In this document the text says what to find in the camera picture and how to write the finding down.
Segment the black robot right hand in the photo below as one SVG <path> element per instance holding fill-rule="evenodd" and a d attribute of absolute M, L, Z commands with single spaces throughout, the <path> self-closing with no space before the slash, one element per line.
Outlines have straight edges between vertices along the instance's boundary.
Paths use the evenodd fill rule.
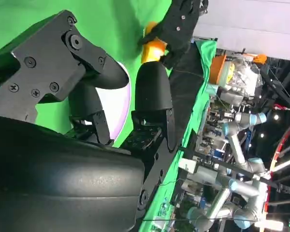
<path fill-rule="evenodd" d="M 67 10 L 0 49 L 0 232 L 134 232 L 176 154 L 168 75 L 137 74 L 119 148 L 98 88 L 129 83 Z"/>

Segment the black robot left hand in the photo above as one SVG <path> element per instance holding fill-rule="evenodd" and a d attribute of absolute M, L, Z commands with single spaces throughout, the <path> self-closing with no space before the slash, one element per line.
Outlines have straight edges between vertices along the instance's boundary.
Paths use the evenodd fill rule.
<path fill-rule="evenodd" d="M 160 58 L 167 69 L 174 68 L 190 48 L 190 41 L 199 17 L 206 13 L 207 0 L 173 0 L 164 18 L 153 27 L 139 44 L 144 45 L 154 39 L 166 43 L 168 53 Z"/>

